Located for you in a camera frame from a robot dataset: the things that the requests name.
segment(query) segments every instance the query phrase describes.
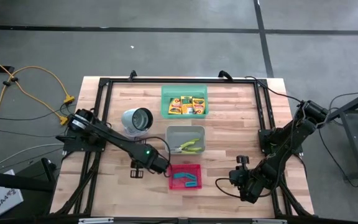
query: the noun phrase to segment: pliers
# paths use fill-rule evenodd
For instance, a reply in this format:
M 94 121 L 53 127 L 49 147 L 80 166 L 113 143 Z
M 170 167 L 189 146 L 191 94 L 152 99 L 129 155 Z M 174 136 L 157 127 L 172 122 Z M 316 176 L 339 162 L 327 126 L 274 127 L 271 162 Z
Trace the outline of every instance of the pliers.
M 183 144 L 180 145 L 180 147 L 176 147 L 173 149 L 173 152 L 175 153 L 184 153 L 184 154 L 196 154 L 196 153 L 200 153 L 199 151 L 201 151 L 203 148 L 201 147 L 189 147 L 191 145 L 196 144 L 196 141 L 199 141 L 200 139 L 192 139 L 188 142 L 185 142 Z

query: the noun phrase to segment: wooden table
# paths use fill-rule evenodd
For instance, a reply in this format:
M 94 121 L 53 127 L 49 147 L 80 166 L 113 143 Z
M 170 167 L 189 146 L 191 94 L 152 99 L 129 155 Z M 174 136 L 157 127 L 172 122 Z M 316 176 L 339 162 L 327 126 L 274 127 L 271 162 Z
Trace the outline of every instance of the wooden table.
M 77 108 L 94 106 L 100 77 L 84 77 Z M 267 80 L 271 89 L 285 93 L 283 79 Z M 94 195 L 92 216 L 110 217 L 197 217 L 197 218 L 272 218 L 272 198 L 260 198 L 255 204 L 241 202 L 220 192 L 214 184 L 218 177 L 228 177 L 235 168 L 236 156 L 249 156 L 249 167 L 255 167 L 264 158 L 260 152 L 257 131 L 260 129 L 257 106 L 252 85 L 207 84 L 209 114 L 206 119 L 163 119 L 160 114 L 161 83 L 115 83 L 108 122 L 112 128 L 124 133 L 121 115 L 131 108 L 148 108 L 154 123 L 148 136 L 165 138 L 169 125 L 202 125 L 206 130 L 206 150 L 200 156 L 172 156 L 172 164 L 201 164 L 201 190 L 169 190 L 168 179 L 163 175 L 145 172 L 143 179 L 129 177 L 130 159 L 117 147 L 108 143 L 102 154 Z M 265 99 L 260 90 L 265 110 Z M 270 94 L 275 124 L 282 127 L 291 120 L 288 100 Z M 148 143 L 164 156 L 164 145 L 158 140 Z M 74 152 L 62 164 L 53 198 L 51 212 L 57 211 L 76 189 L 83 163 L 83 152 Z M 305 172 L 300 161 L 292 157 L 285 170 L 290 190 L 304 208 L 313 213 Z M 227 192 L 238 194 L 229 182 L 220 185 Z M 85 207 L 87 196 L 83 198 Z M 281 191 L 278 190 L 280 208 L 284 211 Z

